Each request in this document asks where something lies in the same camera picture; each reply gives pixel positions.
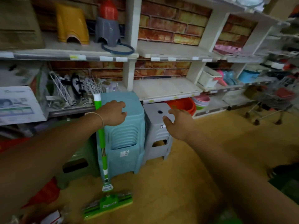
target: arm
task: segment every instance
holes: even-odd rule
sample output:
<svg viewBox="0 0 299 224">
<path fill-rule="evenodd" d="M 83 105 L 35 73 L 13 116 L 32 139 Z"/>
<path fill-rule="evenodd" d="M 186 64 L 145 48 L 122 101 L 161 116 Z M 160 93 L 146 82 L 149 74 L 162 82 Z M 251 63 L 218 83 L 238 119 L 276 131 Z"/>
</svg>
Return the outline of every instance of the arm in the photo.
<svg viewBox="0 0 299 224">
<path fill-rule="evenodd" d="M 126 117 L 124 102 L 111 101 L 95 112 L 104 125 L 116 126 Z M 98 129 L 101 118 L 90 113 L 3 152 L 0 155 L 0 223 L 25 205 Z"/>
<path fill-rule="evenodd" d="M 168 132 L 185 141 L 198 154 L 213 180 L 243 223 L 285 224 L 299 222 L 299 206 L 262 177 L 208 139 L 186 111 L 169 110 L 172 123 L 163 121 Z"/>
</svg>

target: bracelet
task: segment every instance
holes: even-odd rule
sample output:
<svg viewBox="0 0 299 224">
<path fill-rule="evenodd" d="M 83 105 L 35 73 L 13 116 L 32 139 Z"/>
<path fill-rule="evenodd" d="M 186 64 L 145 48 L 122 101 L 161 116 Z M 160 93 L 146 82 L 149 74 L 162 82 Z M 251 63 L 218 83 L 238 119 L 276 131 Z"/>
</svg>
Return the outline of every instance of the bracelet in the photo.
<svg viewBox="0 0 299 224">
<path fill-rule="evenodd" d="M 102 124 L 103 124 L 102 127 L 101 127 L 101 129 L 102 129 L 105 126 L 103 118 L 98 113 L 96 113 L 96 112 L 86 112 L 84 115 L 86 116 L 87 114 L 90 114 L 90 113 L 94 113 L 94 114 L 96 114 L 97 116 L 99 116 L 101 118 Z"/>
</svg>

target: white plastic bin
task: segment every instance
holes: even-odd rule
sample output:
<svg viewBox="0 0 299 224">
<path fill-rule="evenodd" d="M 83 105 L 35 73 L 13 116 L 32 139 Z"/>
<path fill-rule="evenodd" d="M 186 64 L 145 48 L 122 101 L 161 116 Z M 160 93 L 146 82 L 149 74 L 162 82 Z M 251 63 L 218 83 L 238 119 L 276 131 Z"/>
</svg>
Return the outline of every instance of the white plastic bin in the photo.
<svg viewBox="0 0 299 224">
<path fill-rule="evenodd" d="M 222 78 L 222 75 L 220 75 L 217 71 L 205 66 L 198 79 L 198 83 L 206 88 L 214 87 L 219 78 Z"/>
</svg>

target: mop head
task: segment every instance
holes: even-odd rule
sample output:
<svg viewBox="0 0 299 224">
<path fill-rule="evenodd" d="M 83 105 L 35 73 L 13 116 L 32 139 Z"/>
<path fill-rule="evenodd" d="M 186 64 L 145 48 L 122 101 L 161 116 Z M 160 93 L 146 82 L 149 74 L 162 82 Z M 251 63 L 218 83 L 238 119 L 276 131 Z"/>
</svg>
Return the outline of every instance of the mop head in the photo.
<svg viewBox="0 0 299 224">
<path fill-rule="evenodd" d="M 111 194 L 105 196 L 100 200 L 97 200 L 89 204 L 83 210 L 84 220 L 98 217 L 102 214 L 115 211 L 119 208 L 125 207 L 133 203 L 131 194 Z"/>
</svg>

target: mop handle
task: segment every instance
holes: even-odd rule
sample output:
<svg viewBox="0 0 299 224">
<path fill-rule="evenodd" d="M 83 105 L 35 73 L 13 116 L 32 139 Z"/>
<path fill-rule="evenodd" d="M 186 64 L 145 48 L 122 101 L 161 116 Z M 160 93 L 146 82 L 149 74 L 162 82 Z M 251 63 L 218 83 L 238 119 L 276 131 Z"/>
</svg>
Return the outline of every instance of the mop handle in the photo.
<svg viewBox="0 0 299 224">
<path fill-rule="evenodd" d="M 101 100 L 101 94 L 96 93 L 94 96 L 94 103 L 95 103 L 95 109 L 99 109 L 102 106 L 102 100 Z M 102 161 L 103 161 L 103 172 L 104 172 L 104 178 L 108 178 L 108 166 L 107 166 L 107 156 L 105 151 L 105 132 L 104 129 L 101 128 L 98 130 L 99 139 L 100 139 L 100 147 L 102 150 Z"/>
</svg>

